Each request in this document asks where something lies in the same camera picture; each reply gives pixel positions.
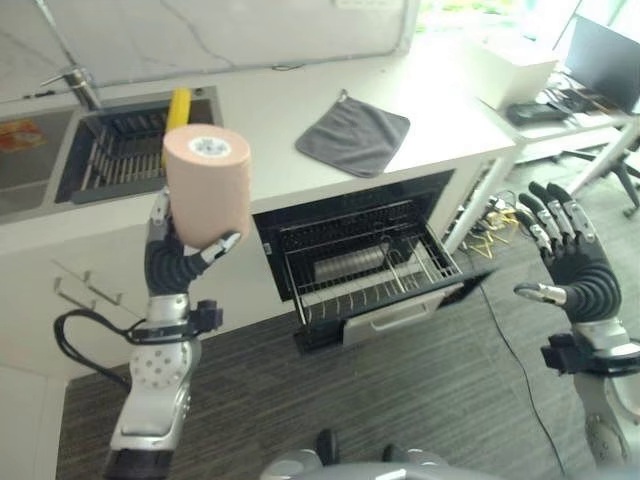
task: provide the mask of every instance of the open dishwasher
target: open dishwasher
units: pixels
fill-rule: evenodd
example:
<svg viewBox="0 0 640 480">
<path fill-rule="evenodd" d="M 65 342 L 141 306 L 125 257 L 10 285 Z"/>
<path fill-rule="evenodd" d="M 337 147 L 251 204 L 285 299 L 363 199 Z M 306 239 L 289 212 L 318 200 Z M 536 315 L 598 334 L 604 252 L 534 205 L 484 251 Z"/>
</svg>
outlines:
<svg viewBox="0 0 640 480">
<path fill-rule="evenodd" d="M 463 273 L 429 228 L 452 173 L 254 215 L 301 351 L 425 321 L 490 273 Z"/>
</svg>

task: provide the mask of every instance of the yellow handle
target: yellow handle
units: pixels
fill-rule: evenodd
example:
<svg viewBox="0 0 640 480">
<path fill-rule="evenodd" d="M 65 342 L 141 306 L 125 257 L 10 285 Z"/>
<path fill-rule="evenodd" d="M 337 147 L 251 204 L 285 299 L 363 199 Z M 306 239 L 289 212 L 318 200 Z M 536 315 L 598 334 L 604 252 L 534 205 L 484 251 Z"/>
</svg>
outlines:
<svg viewBox="0 0 640 480">
<path fill-rule="evenodd" d="M 191 109 L 191 90 L 185 87 L 175 88 L 171 94 L 169 104 L 169 115 L 167 116 L 167 127 L 165 133 L 176 127 L 181 127 L 189 123 L 189 110 Z M 167 158 L 162 152 L 162 166 L 167 165 Z"/>
</svg>

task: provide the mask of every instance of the white box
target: white box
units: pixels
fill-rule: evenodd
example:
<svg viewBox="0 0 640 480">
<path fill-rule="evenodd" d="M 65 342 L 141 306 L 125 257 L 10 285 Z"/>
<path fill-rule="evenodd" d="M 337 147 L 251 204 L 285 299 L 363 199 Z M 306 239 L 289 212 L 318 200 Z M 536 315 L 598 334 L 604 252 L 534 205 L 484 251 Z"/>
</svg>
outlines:
<svg viewBox="0 0 640 480">
<path fill-rule="evenodd" d="M 552 51 L 515 34 L 467 36 L 460 48 L 463 82 L 495 110 L 535 100 L 558 61 Z"/>
</svg>

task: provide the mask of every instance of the roll of tape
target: roll of tape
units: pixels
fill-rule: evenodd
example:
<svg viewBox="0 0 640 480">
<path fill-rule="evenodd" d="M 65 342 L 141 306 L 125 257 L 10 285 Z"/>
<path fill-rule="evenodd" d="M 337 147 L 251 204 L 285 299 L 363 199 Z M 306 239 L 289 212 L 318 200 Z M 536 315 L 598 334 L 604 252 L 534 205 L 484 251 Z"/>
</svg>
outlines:
<svg viewBox="0 0 640 480">
<path fill-rule="evenodd" d="M 239 134 L 190 124 L 164 136 L 171 212 L 180 240 L 198 249 L 249 232 L 251 150 Z"/>
</svg>

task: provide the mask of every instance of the gray cloth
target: gray cloth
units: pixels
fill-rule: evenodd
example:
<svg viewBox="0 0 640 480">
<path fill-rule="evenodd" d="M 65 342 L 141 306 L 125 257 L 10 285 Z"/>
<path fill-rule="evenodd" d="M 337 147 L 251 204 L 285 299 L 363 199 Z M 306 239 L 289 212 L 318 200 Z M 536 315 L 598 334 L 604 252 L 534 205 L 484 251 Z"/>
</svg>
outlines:
<svg viewBox="0 0 640 480">
<path fill-rule="evenodd" d="M 296 142 L 316 160 L 358 177 L 375 177 L 391 161 L 409 131 L 409 119 L 355 100 L 341 98 Z"/>
</svg>

